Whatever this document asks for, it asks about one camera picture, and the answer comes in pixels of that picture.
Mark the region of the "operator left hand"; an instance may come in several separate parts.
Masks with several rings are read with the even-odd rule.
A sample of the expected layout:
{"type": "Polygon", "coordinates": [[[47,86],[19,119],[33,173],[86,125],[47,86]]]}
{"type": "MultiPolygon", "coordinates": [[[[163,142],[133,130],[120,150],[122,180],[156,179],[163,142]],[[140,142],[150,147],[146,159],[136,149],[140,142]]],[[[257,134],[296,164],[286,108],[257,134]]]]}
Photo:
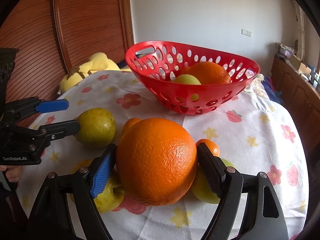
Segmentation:
{"type": "Polygon", "coordinates": [[[22,166],[0,166],[0,171],[5,172],[5,176],[11,183],[17,183],[21,180],[23,174],[22,166]]]}

